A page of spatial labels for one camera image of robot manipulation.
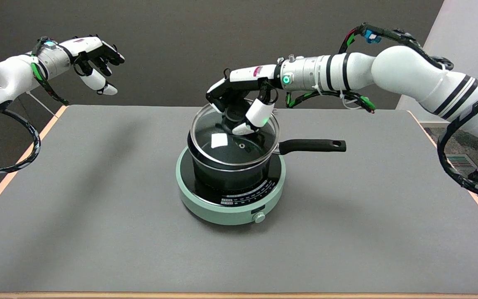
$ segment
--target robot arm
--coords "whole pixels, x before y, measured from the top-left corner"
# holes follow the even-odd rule
[[[114,95],[117,89],[89,65],[92,62],[104,76],[111,76],[108,63],[118,66],[124,57],[115,47],[97,36],[74,38],[57,43],[48,38],[39,40],[33,51],[0,62],[0,112],[19,95],[42,86],[55,100],[67,105],[47,83],[48,80],[74,68],[82,81],[99,95]]]
[[[369,43],[386,37],[402,45],[390,47],[377,57],[345,53],[355,34],[364,36]],[[452,68],[453,63],[447,59],[423,52],[410,34],[363,24],[349,33],[338,54],[307,58],[291,55],[289,59],[278,59],[277,64],[235,70],[213,85],[206,98],[215,110],[223,113],[227,108],[245,102],[244,97],[249,91],[259,90],[260,96],[231,128],[233,134],[247,135],[262,127],[263,120],[272,113],[274,101],[262,93],[263,88],[286,91],[286,104],[290,108],[312,96],[351,95],[352,90],[372,84],[407,95],[428,112],[450,122],[438,142],[440,163],[459,185],[478,194],[476,182],[463,178],[444,153],[447,140],[459,129],[478,137],[478,79],[454,72]],[[291,96],[294,91],[307,93],[296,101]],[[366,108],[366,99],[361,100],[359,104]]]

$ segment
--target robot finger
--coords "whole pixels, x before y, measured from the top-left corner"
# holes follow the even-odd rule
[[[98,95],[114,95],[117,93],[117,88],[95,69],[89,76],[80,76],[80,79],[87,87],[96,91]]]
[[[106,62],[101,57],[95,57],[90,59],[90,61],[101,71],[105,76],[111,76],[112,70],[106,65]]]
[[[112,63],[114,66],[119,66],[125,62],[125,57],[121,55],[114,47],[108,45],[106,42],[102,42],[103,55],[102,58]]]

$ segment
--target pot lid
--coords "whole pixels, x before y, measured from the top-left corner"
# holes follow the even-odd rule
[[[279,126],[271,115],[258,132],[237,136],[232,129],[242,121],[251,101],[230,106],[221,114],[209,104],[195,116],[191,140],[205,158],[224,165],[259,163],[269,157],[277,146]]]

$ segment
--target pot handle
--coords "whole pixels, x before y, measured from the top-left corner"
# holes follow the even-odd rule
[[[290,152],[345,152],[344,140],[329,139],[292,139],[279,143],[279,154]]]

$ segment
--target cooking pot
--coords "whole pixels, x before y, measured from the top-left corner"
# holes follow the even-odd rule
[[[279,141],[279,125],[272,114],[258,132],[237,136],[232,128],[242,120],[251,100],[218,113],[207,104],[195,115],[188,134],[195,177],[222,191],[247,189],[267,178],[271,155],[291,152],[345,152],[346,142],[326,139]]]

